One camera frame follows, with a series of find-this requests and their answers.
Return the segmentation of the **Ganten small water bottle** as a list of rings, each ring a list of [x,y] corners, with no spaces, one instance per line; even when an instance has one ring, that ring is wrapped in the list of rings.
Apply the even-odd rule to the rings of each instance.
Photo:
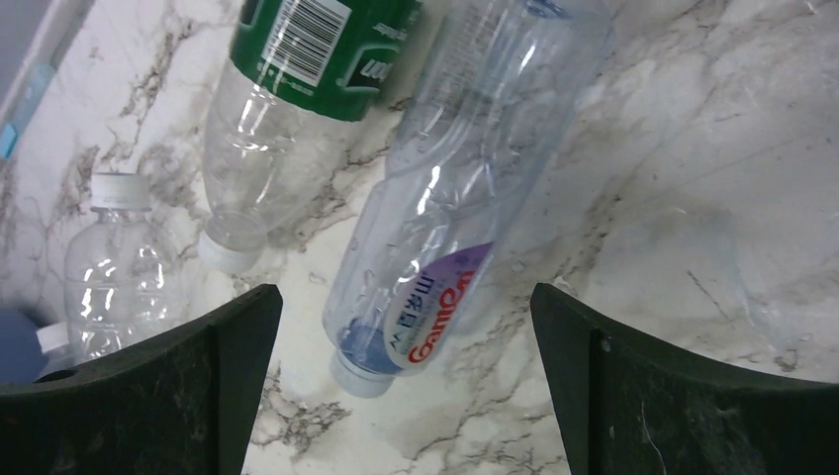
[[[603,1],[455,1],[323,323],[333,380],[382,396],[434,359],[611,49]]]

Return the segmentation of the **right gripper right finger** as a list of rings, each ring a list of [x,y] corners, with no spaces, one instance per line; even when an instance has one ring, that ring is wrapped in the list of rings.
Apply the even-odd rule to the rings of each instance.
[[[838,387],[714,360],[540,283],[530,312],[574,474],[834,474]]]

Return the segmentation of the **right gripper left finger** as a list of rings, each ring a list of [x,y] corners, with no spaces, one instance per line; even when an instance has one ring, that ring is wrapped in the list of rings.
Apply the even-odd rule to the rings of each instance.
[[[1,388],[5,474],[238,474],[283,299],[262,284],[184,325]]]

